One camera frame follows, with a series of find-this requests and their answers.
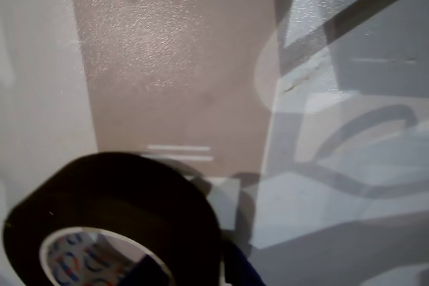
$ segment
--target white wall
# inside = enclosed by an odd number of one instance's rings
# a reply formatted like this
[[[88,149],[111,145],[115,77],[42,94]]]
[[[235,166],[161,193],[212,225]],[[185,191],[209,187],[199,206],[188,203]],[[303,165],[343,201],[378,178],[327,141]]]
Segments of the white wall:
[[[281,60],[354,1],[294,0]],[[261,179],[212,180],[223,228],[269,286],[424,284],[428,1],[395,2],[284,75]],[[72,0],[0,0],[0,22],[4,218],[97,146]],[[0,283],[19,285],[4,256]]]

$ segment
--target white line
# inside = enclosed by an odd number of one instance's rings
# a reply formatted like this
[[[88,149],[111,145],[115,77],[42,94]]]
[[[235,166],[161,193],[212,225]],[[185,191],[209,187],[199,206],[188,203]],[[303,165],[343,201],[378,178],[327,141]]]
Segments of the white line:
[[[356,63],[388,63],[389,60],[385,58],[352,58],[352,62]]]
[[[271,144],[271,137],[273,136],[275,108],[277,107],[278,99],[280,96],[280,79],[277,80],[277,83],[275,84],[274,94],[275,96],[272,102],[272,110],[271,110],[271,117],[269,118],[268,132],[267,132],[267,135],[265,136],[265,147],[263,149],[263,157],[262,157],[262,164],[261,164],[261,176],[267,174],[268,153],[269,153],[269,146]]]
[[[177,154],[165,154],[165,155],[156,155],[156,154],[142,154],[142,157],[147,157],[148,159],[173,159],[177,161],[199,161],[199,162],[210,162],[214,160],[214,157],[205,157],[201,155],[177,155]]]
[[[174,150],[174,151],[210,151],[210,147],[194,147],[191,145],[148,145],[151,150]]]

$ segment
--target tape roll hole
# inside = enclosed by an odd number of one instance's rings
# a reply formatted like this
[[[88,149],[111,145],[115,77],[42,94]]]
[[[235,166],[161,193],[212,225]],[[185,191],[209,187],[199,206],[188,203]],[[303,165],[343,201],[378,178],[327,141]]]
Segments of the tape roll hole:
[[[55,286],[122,286],[159,281],[174,284],[167,266],[143,245],[114,232],[67,228],[40,248],[42,268]]]

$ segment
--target black electrical tape roll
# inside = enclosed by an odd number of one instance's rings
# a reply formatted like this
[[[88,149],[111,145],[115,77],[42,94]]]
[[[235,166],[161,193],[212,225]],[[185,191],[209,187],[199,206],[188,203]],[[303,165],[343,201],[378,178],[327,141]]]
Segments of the black electrical tape roll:
[[[15,207],[3,242],[27,286],[52,285],[40,264],[40,247],[47,236],[69,227],[108,230],[142,244],[166,264],[176,286],[219,284],[216,216],[190,182],[161,163],[126,153],[83,157]]]

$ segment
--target white surface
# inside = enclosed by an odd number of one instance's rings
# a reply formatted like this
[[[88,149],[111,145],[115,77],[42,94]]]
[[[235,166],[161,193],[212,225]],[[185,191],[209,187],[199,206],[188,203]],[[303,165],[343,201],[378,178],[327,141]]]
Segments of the white surface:
[[[353,1],[294,0],[285,46]],[[285,75],[279,83],[261,183],[245,186],[244,180],[240,184],[226,180],[209,195],[223,228],[238,231],[242,231],[236,226],[242,223],[235,209],[240,204],[239,186],[253,198],[253,221],[247,204],[240,207],[253,229],[251,261],[269,286],[284,285],[287,278],[288,285],[332,286],[331,277],[360,269],[365,256],[377,256],[371,250],[382,253],[377,245],[383,243],[361,246],[352,232],[324,239],[326,230],[429,209],[424,185],[417,191],[399,186],[429,177],[429,98],[415,95],[412,82],[398,84],[408,95],[394,95],[383,88],[379,92],[365,92],[367,88],[359,86],[344,89],[338,79],[339,75],[363,78],[365,71],[392,71],[407,73],[404,80],[413,80],[427,70],[427,8],[427,0],[398,1]],[[97,148],[71,0],[0,0],[0,21],[0,214],[4,216],[65,163]],[[369,121],[366,127],[363,119],[364,131],[350,139],[337,137],[330,155],[317,156],[324,142],[349,121],[387,106],[402,106],[399,114],[411,111],[416,124],[406,129],[405,119],[380,119],[376,126],[370,127]],[[345,177],[358,184],[343,187]],[[374,186],[393,189],[374,190]],[[425,232],[425,226],[411,225],[403,238]],[[314,266],[303,261],[298,269],[287,266],[286,251],[294,253],[291,249],[300,238],[312,237],[297,254],[311,248],[312,257],[324,254],[325,260],[314,261]],[[352,248],[338,255],[333,244],[342,242],[367,247],[369,252]],[[392,249],[397,246],[389,244]],[[419,285],[420,266],[386,269],[390,273],[362,274],[367,278],[364,285]],[[19,285],[0,252],[2,279]]]

